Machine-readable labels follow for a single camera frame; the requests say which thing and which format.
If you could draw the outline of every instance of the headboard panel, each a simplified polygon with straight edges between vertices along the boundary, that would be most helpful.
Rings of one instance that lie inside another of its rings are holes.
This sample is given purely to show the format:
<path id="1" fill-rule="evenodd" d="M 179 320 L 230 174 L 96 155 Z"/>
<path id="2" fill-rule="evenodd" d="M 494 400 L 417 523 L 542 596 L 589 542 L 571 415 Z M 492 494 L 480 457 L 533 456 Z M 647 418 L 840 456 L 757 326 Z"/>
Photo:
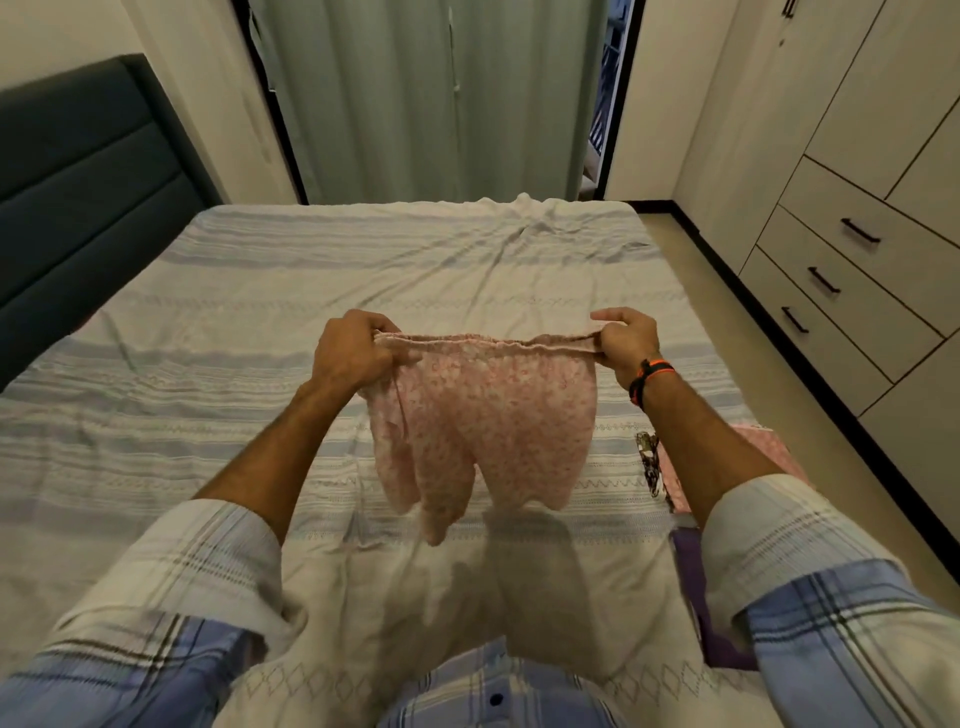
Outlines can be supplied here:
<path id="1" fill-rule="evenodd" d="M 220 198 L 143 56 L 0 93 L 0 388 Z"/>

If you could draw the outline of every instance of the floor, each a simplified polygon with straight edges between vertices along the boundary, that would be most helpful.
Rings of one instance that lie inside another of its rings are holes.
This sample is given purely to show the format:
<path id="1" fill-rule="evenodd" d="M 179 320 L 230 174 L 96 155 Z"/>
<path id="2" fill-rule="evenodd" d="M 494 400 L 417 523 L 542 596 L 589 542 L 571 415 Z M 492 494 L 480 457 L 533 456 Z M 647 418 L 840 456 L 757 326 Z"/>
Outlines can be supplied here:
<path id="1" fill-rule="evenodd" d="M 921 592 L 960 614 L 960 585 L 677 221 L 670 215 L 640 218 L 757 420 L 780 434 L 824 496 L 902 560 Z"/>

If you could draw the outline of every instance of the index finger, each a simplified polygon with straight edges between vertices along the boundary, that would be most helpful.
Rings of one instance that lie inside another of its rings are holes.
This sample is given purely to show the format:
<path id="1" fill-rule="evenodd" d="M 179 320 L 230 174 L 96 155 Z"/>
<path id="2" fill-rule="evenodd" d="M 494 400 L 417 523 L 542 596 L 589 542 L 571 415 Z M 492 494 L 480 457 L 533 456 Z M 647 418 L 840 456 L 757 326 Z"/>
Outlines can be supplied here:
<path id="1" fill-rule="evenodd" d="M 631 324 L 642 316 L 635 308 L 621 306 L 619 308 L 601 308 L 599 311 L 590 313 L 590 318 L 594 321 L 622 321 L 624 324 Z"/>
<path id="2" fill-rule="evenodd" d="M 373 311 L 360 311 L 367 319 L 367 323 L 370 324 L 370 328 L 374 328 L 377 331 L 385 331 L 387 333 L 400 333 L 400 329 L 397 325 L 384 316 L 382 313 L 375 313 Z"/>

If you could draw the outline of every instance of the folded purple garment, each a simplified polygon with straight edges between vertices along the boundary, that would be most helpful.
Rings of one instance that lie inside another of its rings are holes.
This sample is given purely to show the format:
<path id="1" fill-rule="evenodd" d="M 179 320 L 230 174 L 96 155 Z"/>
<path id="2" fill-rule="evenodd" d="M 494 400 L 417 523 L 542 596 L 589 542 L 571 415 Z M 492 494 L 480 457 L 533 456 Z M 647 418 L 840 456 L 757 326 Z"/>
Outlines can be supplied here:
<path id="1" fill-rule="evenodd" d="M 743 652 L 725 637 L 713 631 L 707 609 L 707 575 L 700 550 L 700 531 L 697 528 L 677 528 L 670 533 L 673 551 L 677 557 L 677 574 L 696 620 L 704 663 L 708 667 L 757 670 L 753 650 Z"/>

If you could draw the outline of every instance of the blue and white plaid shirt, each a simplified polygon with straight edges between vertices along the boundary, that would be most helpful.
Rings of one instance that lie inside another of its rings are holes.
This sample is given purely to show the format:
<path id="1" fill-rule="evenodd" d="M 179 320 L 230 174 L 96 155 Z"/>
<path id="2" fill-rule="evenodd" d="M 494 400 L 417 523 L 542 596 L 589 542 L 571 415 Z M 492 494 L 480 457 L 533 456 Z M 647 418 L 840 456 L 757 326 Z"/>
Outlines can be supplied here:
<path id="1" fill-rule="evenodd" d="M 896 559 L 787 475 L 728 493 L 704 533 L 714 623 L 753 643 L 787 725 L 955 725 L 960 622 Z M 280 549 L 255 514 L 163 516 L 0 686 L 5 725 L 209 725 L 289 638 Z M 590 682 L 496 640 L 406 686 L 383 726 L 622 726 Z"/>

